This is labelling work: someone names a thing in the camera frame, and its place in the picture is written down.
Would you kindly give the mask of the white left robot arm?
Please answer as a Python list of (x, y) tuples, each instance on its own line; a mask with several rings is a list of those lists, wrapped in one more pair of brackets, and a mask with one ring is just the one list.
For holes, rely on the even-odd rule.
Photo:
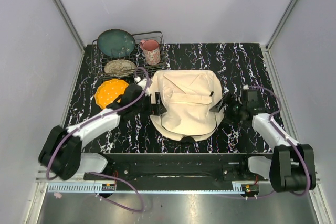
[(103, 133), (137, 113), (158, 115), (166, 112), (159, 92), (150, 92), (139, 84), (129, 85), (123, 94), (97, 115), (73, 126), (51, 129), (38, 161), (46, 167), (46, 178), (69, 180), (77, 174), (95, 173), (103, 180), (113, 175), (113, 167), (101, 153), (83, 153), (82, 149)]

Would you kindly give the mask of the cream canvas student bag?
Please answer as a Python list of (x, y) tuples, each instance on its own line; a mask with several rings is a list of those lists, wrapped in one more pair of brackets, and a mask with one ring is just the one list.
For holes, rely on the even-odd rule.
[(199, 142), (209, 138), (224, 118), (224, 110), (210, 112), (222, 98), (222, 86), (210, 70), (160, 70), (149, 88), (151, 103), (159, 92), (167, 112), (151, 115), (155, 128), (166, 138)]

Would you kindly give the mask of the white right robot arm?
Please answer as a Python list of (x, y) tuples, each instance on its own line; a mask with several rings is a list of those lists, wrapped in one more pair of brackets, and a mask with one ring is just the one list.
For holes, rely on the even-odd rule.
[(239, 176), (250, 180), (260, 175), (270, 181), (277, 193), (290, 192), (303, 196), (316, 187), (314, 151), (309, 144), (300, 144), (287, 133), (275, 120), (278, 110), (268, 113), (262, 105), (258, 92), (262, 86), (245, 85), (239, 98), (226, 93), (210, 109), (222, 113), (229, 124), (245, 124), (259, 133), (272, 149), (272, 157), (251, 156), (238, 167)]

